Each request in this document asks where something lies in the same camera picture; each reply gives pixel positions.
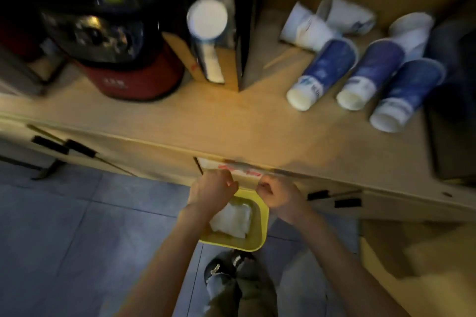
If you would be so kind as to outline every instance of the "person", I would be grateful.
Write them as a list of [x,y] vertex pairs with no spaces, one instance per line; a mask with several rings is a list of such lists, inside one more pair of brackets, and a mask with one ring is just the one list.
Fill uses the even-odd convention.
[[[206,172],[191,187],[187,206],[117,317],[169,317],[175,308],[188,264],[202,230],[229,202],[238,183],[227,170]],[[409,316],[340,242],[324,218],[314,212],[289,180],[265,175],[256,192],[278,218],[302,235],[326,278],[341,297],[349,316]],[[205,282],[211,301],[206,317],[277,316],[276,293],[270,281],[259,280],[251,253],[232,251],[211,261]]]

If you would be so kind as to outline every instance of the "hand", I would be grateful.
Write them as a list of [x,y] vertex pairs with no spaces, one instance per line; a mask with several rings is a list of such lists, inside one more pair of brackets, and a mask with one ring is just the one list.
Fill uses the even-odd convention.
[[295,184],[284,177],[262,176],[256,192],[271,212],[292,225],[304,213],[312,210]]
[[238,190],[238,182],[233,180],[229,170],[207,171],[190,188],[185,207],[193,209],[195,216],[205,224],[220,212]]

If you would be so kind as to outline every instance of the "blue tile floor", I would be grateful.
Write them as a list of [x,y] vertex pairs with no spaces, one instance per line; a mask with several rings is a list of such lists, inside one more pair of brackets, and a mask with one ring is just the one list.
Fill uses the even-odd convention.
[[[189,188],[66,165],[43,181],[0,163],[0,316],[109,317],[173,228]],[[358,258],[358,223],[326,216]],[[277,220],[258,258],[281,317],[344,316],[300,236]],[[174,317],[202,316],[207,263],[199,243]]]

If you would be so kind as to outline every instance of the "leg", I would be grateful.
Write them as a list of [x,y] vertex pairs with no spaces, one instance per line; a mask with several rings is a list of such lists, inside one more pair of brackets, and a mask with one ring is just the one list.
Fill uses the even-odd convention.
[[210,302],[205,317],[234,317],[237,313],[240,290],[234,273],[223,260],[215,258],[205,268],[205,284]]
[[238,317],[277,317],[277,298],[273,282],[251,253],[239,252],[233,260],[242,296]]

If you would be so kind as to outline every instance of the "yellow trash bin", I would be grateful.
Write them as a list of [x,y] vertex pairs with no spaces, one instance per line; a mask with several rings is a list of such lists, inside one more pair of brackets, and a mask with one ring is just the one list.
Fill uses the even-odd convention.
[[253,252],[263,246],[268,231],[269,208],[254,190],[239,189],[231,204],[246,203],[251,207],[251,225],[246,238],[236,238],[222,232],[214,232],[208,226],[200,236],[200,242]]

